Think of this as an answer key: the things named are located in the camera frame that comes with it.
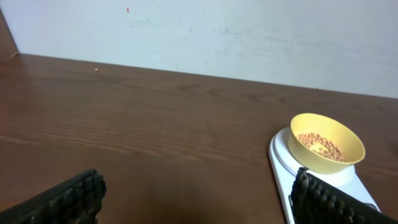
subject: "table surface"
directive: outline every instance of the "table surface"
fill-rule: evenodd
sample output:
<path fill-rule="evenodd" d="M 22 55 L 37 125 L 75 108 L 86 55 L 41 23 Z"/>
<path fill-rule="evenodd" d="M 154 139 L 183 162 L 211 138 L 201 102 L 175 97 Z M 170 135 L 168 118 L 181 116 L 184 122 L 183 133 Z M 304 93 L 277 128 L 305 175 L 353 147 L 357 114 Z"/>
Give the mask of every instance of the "table surface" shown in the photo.
<path fill-rule="evenodd" d="M 303 112 L 362 139 L 398 219 L 396 99 L 33 55 L 0 64 L 0 210 L 94 167 L 99 223 L 284 223 L 266 151 Z"/>

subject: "kitchen scale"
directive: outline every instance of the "kitchen scale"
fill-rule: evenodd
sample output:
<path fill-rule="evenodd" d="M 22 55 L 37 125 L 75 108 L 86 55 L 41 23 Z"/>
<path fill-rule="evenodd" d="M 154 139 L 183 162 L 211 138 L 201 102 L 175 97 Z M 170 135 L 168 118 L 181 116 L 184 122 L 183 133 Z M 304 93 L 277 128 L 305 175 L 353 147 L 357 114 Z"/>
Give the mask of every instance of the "kitchen scale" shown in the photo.
<path fill-rule="evenodd" d="M 272 169 L 279 189 L 279 195 L 285 210 L 285 216 L 288 224 L 294 224 L 290 193 L 292 191 L 295 176 L 300 167 L 303 167 L 294 159 L 287 146 L 290 134 L 290 128 L 280 130 L 271 140 L 269 145 L 269 159 L 271 160 Z M 336 187 L 342 192 L 352 196 L 356 200 L 369 205 L 380 212 L 379 207 L 362 184 L 361 180 L 355 173 L 354 165 L 351 165 L 334 174 L 319 174 L 309 170 L 308 173 L 313 174 L 319 179 Z"/>

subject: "yellow bowl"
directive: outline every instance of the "yellow bowl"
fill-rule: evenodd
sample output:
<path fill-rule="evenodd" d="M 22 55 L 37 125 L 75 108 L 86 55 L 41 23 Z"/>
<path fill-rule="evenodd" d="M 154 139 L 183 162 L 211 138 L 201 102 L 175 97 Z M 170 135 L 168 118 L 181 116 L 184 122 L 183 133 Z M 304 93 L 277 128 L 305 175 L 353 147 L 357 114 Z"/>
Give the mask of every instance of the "yellow bowl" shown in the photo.
<path fill-rule="evenodd" d="M 343 151 L 345 162 L 327 159 L 308 147 L 299 139 L 299 134 L 315 133 L 332 140 Z M 332 174 L 363 160 L 365 148 L 357 135 L 334 119 L 313 113 L 295 116 L 290 123 L 289 150 L 303 166 L 320 174 Z"/>

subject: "white wall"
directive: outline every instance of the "white wall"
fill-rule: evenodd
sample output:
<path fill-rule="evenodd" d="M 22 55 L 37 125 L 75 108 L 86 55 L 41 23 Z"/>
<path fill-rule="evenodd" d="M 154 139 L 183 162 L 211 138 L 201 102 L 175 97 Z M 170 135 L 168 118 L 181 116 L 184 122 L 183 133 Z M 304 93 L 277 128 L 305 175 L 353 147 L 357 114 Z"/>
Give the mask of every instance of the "white wall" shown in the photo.
<path fill-rule="evenodd" d="M 22 53 L 398 98 L 396 0 L 0 0 L 0 7 Z"/>

